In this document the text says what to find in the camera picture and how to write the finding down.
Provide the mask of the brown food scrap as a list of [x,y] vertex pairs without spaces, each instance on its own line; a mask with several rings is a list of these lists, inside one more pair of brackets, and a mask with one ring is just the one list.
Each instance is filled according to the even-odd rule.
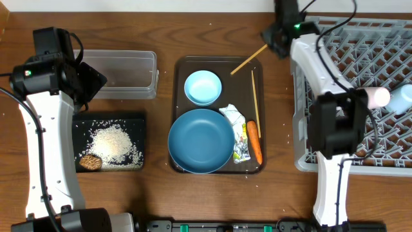
[[86,155],[81,158],[79,164],[87,170],[96,171],[102,167],[102,160],[94,155]]

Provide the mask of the light blue bowl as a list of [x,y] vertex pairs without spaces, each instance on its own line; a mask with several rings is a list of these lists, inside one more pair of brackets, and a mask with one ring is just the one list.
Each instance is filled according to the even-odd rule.
[[218,99],[222,92],[220,78],[208,70],[191,73],[185,81],[186,97],[197,106],[209,106]]

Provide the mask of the pink cup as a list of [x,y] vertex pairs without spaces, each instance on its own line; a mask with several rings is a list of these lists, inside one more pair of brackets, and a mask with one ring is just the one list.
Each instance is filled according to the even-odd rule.
[[368,95],[368,108],[370,110],[385,107],[390,102],[390,92],[383,87],[364,88]]

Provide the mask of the light blue cup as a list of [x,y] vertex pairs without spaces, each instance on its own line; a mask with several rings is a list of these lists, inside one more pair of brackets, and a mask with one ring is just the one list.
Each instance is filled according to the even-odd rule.
[[405,84],[391,92],[391,98],[385,109],[395,112],[397,115],[403,114],[412,105],[412,85]]

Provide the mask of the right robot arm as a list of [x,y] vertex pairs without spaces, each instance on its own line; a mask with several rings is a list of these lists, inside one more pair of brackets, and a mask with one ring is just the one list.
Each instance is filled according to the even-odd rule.
[[261,36],[280,58],[290,57],[300,67],[315,97],[307,141],[317,155],[317,225],[348,231],[348,174],[351,156],[364,137],[368,95],[342,78],[314,23],[273,23]]

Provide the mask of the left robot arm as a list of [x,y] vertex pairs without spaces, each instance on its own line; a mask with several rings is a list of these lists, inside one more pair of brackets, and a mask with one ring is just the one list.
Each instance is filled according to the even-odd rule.
[[26,220],[12,231],[133,232],[130,213],[88,209],[73,152],[74,113],[87,108],[106,77],[74,53],[76,35],[55,27],[33,31],[35,55],[9,75],[9,96],[21,111],[29,160]]

